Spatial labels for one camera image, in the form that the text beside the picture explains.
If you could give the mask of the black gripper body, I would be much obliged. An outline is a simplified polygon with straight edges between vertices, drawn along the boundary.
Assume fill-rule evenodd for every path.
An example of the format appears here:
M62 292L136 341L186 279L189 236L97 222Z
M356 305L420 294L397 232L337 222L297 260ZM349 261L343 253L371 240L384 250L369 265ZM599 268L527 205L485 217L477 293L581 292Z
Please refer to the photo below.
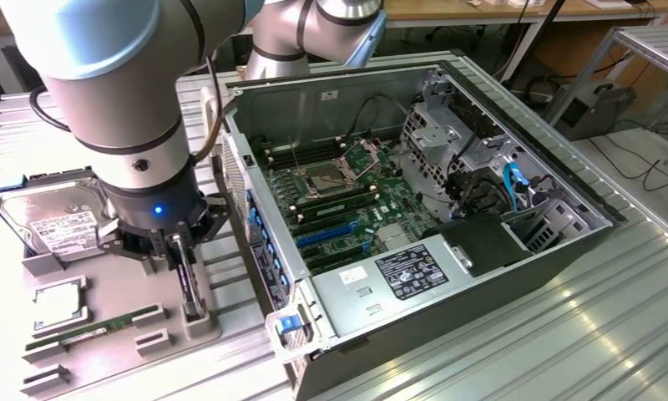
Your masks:
M165 182L128 190L101 181L117 218L140 230L170 230L180 221L193 224L205 212L192 165Z

